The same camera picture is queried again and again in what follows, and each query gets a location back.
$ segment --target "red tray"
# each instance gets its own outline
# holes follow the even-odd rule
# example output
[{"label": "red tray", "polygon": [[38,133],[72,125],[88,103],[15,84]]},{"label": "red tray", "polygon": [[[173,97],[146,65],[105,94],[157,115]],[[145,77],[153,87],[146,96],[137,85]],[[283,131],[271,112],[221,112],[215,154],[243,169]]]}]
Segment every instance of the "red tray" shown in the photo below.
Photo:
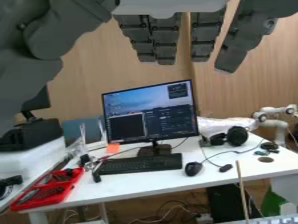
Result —
[{"label": "red tray", "polygon": [[[70,178],[65,178],[66,171],[53,171],[44,175],[34,185],[17,197],[17,199],[11,204],[12,211],[20,211],[46,205],[53,205],[61,203],[72,189],[74,188],[74,183],[78,181],[84,173],[82,168],[73,169],[73,175]],[[50,176],[45,184],[40,184],[45,177]],[[21,201],[27,194],[34,192],[33,196],[27,201]]]}]

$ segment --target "wooden panel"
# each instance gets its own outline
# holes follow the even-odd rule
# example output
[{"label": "wooden panel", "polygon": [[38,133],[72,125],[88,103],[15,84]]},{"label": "wooden panel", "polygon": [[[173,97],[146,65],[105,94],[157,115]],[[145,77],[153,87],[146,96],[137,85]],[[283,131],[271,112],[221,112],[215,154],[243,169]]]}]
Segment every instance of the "wooden panel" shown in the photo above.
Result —
[{"label": "wooden panel", "polygon": [[202,114],[226,118],[250,116],[263,106],[298,103],[298,14],[278,20],[233,75],[214,71],[214,60],[238,0],[227,7],[222,33],[207,63],[194,64],[198,104]]},{"label": "wooden panel", "polygon": [[129,39],[112,20],[85,34],[64,57],[64,69],[49,85],[52,108],[36,112],[60,120],[101,113],[101,93],[126,88],[190,79],[181,31],[174,66],[141,64]]}]

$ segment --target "white desk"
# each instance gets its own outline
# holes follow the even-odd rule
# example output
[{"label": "white desk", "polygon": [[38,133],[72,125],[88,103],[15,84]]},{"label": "white desk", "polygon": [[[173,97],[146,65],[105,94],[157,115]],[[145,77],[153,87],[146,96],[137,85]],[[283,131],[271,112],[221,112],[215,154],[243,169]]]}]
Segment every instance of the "white desk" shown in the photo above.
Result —
[{"label": "white desk", "polygon": [[[172,146],[176,146],[181,140],[182,139],[169,140],[164,141],[164,143],[170,143]],[[261,140],[262,138],[254,134],[250,134],[249,141],[243,146],[237,148],[229,145],[210,147],[205,148],[205,153],[207,157],[210,157],[218,152],[229,150],[245,151],[254,148],[259,144]],[[144,146],[144,144],[125,145],[121,146],[121,150],[133,148],[138,145]],[[218,167],[214,167],[211,164],[205,162],[201,172],[194,177],[187,177],[182,169],[148,173],[106,175],[101,176],[102,182],[94,183],[92,174],[88,172],[84,174],[70,196],[62,203],[27,210],[24,213],[29,213],[32,224],[46,224],[48,222],[42,212],[53,209],[100,203],[101,212],[106,215],[104,202],[235,183],[238,182],[235,160],[239,160],[242,177],[245,181],[297,174],[298,154],[285,148],[279,148],[279,150],[279,154],[270,154],[270,157],[274,159],[273,163],[259,162],[257,159],[258,156],[253,155],[254,151],[241,155],[234,153],[218,155],[211,159],[211,161],[219,165],[230,163],[234,168],[226,173],[219,173]],[[205,159],[198,146],[198,137],[189,138],[185,143],[173,150],[173,152],[182,152],[183,165],[193,161],[201,162]],[[137,150],[118,156],[132,157],[136,156],[136,153]],[[105,155],[105,149],[92,152],[92,155],[97,157]]]}]

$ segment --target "monitor screen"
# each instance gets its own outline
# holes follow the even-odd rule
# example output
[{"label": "monitor screen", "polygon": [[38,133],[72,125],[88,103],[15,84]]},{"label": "monitor screen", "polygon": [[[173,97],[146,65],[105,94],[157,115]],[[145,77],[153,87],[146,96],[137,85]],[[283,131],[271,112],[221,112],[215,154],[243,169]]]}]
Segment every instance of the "monitor screen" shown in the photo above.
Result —
[{"label": "monitor screen", "polygon": [[198,135],[191,81],[102,94],[109,143]]}]

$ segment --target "keyboard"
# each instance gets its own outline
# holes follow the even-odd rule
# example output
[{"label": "keyboard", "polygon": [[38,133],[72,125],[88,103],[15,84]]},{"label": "keyboard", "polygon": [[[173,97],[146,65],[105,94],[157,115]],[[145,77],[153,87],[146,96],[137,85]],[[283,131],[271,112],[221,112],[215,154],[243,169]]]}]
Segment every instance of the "keyboard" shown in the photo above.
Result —
[{"label": "keyboard", "polygon": [[94,173],[100,175],[182,169],[182,154],[106,160]]},{"label": "keyboard", "polygon": [[[250,224],[298,224],[298,214],[250,219],[249,222]],[[246,224],[246,221],[223,222],[221,224]]]}]

